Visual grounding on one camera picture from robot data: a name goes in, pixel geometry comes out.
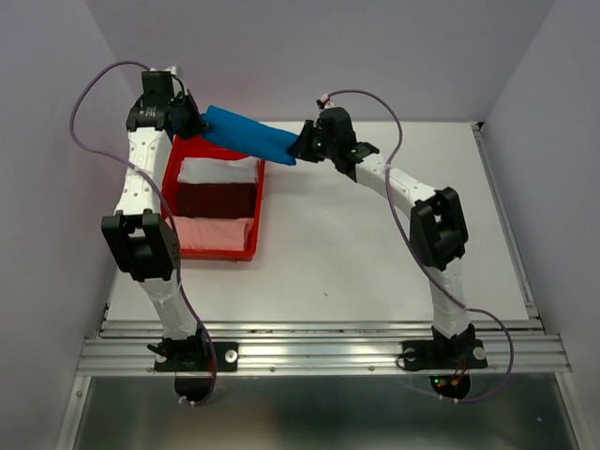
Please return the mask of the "blue t shirt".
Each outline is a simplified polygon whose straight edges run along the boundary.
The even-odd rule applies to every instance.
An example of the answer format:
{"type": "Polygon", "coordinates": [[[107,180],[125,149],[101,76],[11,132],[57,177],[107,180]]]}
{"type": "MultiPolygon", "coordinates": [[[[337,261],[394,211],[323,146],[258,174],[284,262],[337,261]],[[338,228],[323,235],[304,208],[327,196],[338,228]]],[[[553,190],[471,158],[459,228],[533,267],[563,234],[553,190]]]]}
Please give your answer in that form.
{"type": "Polygon", "coordinates": [[[276,164],[296,164],[287,153],[298,138],[296,134],[214,105],[208,107],[202,119],[208,126],[202,137],[214,145],[276,164]]]}

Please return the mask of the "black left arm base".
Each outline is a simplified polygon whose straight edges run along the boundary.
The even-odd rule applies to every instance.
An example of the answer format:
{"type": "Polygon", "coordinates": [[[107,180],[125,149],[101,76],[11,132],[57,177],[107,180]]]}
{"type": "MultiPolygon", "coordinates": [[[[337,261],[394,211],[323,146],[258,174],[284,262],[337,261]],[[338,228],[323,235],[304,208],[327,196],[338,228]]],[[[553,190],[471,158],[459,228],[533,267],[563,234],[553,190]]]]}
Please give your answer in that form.
{"type": "Polygon", "coordinates": [[[235,372],[238,367],[239,344],[235,341],[214,343],[216,360],[211,350],[204,349],[194,339],[163,339],[146,346],[155,357],[156,372],[235,372]]]}

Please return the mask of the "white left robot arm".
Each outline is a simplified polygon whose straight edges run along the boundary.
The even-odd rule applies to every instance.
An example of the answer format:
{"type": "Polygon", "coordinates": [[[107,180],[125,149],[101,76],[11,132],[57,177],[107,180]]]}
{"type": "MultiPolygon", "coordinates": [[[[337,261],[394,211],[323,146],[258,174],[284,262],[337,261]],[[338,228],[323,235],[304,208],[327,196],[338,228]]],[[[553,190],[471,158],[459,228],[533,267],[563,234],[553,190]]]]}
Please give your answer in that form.
{"type": "Polygon", "coordinates": [[[142,94],[126,120],[128,165],[121,197],[101,231],[121,272],[137,282],[162,325],[162,338],[180,341],[176,358],[201,368],[209,348],[195,338],[198,320],[181,294],[181,251],[163,216],[162,183],[176,133],[194,122],[194,106],[177,67],[142,73],[142,94]]]}

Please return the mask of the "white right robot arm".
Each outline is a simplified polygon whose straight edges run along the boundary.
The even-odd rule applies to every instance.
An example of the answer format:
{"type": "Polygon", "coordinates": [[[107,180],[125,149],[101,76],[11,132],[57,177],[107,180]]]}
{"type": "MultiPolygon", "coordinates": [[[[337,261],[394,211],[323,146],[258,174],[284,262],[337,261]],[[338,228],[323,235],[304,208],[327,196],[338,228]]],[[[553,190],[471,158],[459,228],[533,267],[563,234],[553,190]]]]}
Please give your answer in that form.
{"type": "Polygon", "coordinates": [[[321,107],[316,120],[307,120],[288,153],[308,162],[332,161],[339,173],[384,197],[392,213],[406,216],[409,230],[402,235],[429,279],[433,329],[442,335],[432,341],[431,354],[443,366],[454,365],[465,354],[458,336],[471,324],[460,262],[468,231],[458,193],[450,187],[436,189],[394,168],[377,147],[357,140],[350,115],[338,106],[321,107]]]}

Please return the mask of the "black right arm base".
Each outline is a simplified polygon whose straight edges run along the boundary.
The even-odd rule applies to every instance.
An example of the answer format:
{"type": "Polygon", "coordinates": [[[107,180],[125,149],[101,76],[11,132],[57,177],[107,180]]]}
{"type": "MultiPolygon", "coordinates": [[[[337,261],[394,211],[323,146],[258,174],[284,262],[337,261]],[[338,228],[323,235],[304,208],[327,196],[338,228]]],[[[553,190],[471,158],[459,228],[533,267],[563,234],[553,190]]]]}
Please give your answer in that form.
{"type": "Polygon", "coordinates": [[[445,337],[433,328],[431,339],[404,340],[400,347],[396,364],[410,372],[463,368],[463,364],[470,369],[488,367],[483,342],[472,324],[453,337],[445,337]]]}

